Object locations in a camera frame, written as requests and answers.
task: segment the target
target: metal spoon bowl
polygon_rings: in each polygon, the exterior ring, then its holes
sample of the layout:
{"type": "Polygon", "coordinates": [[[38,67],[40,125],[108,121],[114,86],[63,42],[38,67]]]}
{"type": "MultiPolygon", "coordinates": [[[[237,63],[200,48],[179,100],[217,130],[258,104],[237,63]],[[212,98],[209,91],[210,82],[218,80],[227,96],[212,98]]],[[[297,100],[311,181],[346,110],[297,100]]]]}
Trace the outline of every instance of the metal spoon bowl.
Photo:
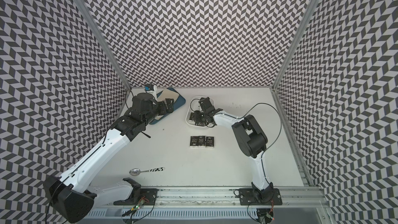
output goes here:
{"type": "Polygon", "coordinates": [[[132,169],[129,171],[130,175],[137,176],[141,174],[142,172],[161,172],[164,171],[164,167],[156,168],[156,169],[149,169],[149,170],[144,170],[141,171],[140,169],[132,169]]]}

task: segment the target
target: black box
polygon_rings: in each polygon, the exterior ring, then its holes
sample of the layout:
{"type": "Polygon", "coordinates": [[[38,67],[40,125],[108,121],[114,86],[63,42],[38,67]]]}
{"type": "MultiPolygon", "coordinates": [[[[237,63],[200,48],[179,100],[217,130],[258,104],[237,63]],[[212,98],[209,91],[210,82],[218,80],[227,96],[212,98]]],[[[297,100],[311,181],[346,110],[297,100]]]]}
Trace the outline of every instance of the black box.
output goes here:
{"type": "Polygon", "coordinates": [[[214,137],[206,137],[206,147],[214,148],[214,137]]]}
{"type": "Polygon", "coordinates": [[[198,147],[206,147],[206,136],[198,136],[198,147]]]}
{"type": "Polygon", "coordinates": [[[190,147],[198,147],[198,136],[191,136],[190,147]]]}

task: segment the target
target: chevron patterned wall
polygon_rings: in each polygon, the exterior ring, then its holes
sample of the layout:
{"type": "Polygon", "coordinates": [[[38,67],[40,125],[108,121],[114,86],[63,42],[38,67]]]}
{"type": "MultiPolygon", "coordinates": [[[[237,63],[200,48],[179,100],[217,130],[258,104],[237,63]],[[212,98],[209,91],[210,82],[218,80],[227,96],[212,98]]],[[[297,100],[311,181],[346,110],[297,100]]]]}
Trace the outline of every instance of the chevron patterned wall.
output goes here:
{"type": "Polygon", "coordinates": [[[84,0],[132,86],[272,85],[309,0],[84,0]]]}
{"type": "Polygon", "coordinates": [[[71,0],[0,0],[0,86],[0,223],[41,221],[42,180],[97,142],[124,88],[71,0]]]}
{"type": "Polygon", "coordinates": [[[338,223],[398,223],[398,0],[321,0],[278,88],[338,223]]]}

